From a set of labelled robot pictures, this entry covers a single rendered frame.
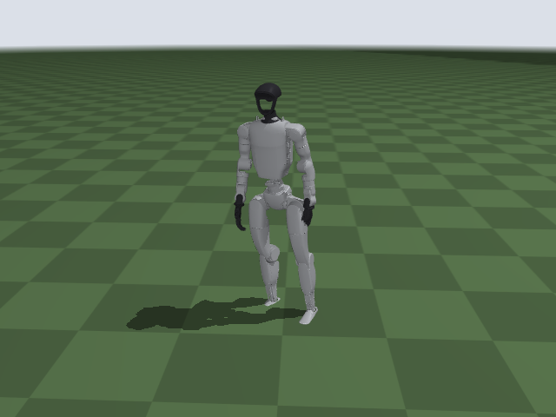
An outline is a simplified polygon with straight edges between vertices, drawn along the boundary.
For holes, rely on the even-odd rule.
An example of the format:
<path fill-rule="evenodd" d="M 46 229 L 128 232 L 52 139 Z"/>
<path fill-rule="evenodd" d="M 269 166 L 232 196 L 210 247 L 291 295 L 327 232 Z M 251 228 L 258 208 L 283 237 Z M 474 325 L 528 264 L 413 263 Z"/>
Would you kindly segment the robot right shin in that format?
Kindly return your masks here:
<path fill-rule="evenodd" d="M 266 261 L 265 256 L 260 255 L 261 275 L 265 284 L 268 300 L 271 302 L 277 301 L 277 279 L 279 274 L 278 261 Z"/>

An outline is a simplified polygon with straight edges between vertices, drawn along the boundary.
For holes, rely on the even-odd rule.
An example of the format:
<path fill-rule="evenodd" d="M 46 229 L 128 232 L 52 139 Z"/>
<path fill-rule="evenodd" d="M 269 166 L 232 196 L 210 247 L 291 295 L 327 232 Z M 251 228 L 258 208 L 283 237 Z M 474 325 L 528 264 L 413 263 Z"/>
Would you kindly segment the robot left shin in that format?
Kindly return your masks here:
<path fill-rule="evenodd" d="M 305 297 L 305 302 L 307 305 L 307 310 L 312 308 L 315 311 L 314 303 L 314 289 L 315 289 L 315 268 L 314 268 L 314 255 L 309 254 L 308 265 L 306 263 L 299 263 L 298 274 L 301 284 L 301 290 Z"/>

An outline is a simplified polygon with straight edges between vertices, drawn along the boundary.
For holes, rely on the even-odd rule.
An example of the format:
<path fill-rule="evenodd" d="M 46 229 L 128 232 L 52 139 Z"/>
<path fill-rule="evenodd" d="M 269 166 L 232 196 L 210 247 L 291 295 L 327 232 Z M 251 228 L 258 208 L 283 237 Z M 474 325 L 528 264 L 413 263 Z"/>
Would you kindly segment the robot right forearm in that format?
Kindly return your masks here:
<path fill-rule="evenodd" d="M 248 175 L 249 173 L 246 173 L 246 171 L 240 171 L 239 170 L 239 160 L 237 162 L 237 172 L 236 172 L 236 176 L 237 176 L 237 183 L 236 183 L 236 187 L 235 187 L 235 200 L 236 200 L 236 196 L 241 194 L 243 196 L 243 200 L 242 202 L 244 203 L 246 201 L 246 192 L 247 192 L 247 188 L 248 188 L 248 184 L 246 182 L 248 182 Z"/>

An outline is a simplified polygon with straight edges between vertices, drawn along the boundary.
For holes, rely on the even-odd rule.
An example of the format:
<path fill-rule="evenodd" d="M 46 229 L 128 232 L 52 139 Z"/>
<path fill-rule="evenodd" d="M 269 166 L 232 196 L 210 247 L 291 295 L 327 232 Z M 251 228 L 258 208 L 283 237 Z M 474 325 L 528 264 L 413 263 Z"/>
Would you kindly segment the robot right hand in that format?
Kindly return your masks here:
<path fill-rule="evenodd" d="M 243 200 L 243 196 L 241 194 L 236 196 L 236 201 L 234 202 L 234 205 L 235 205 L 235 219 L 236 219 L 237 228 L 239 228 L 242 231 L 245 231 L 246 228 L 244 228 L 241 225 L 242 207 L 244 206 L 244 203 L 242 202 L 242 200 Z"/>

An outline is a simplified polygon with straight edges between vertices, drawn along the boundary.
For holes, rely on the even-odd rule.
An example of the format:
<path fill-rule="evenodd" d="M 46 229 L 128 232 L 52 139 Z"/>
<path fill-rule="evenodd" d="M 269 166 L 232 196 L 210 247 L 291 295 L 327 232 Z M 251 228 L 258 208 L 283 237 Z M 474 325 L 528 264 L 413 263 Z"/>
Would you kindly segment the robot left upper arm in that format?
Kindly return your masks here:
<path fill-rule="evenodd" d="M 306 173 L 306 162 L 312 162 L 308 140 L 306 137 L 307 132 L 299 123 L 288 123 L 285 130 L 287 131 L 288 138 L 294 142 L 296 152 L 301 158 L 300 161 L 297 162 L 296 168 L 299 172 Z"/>

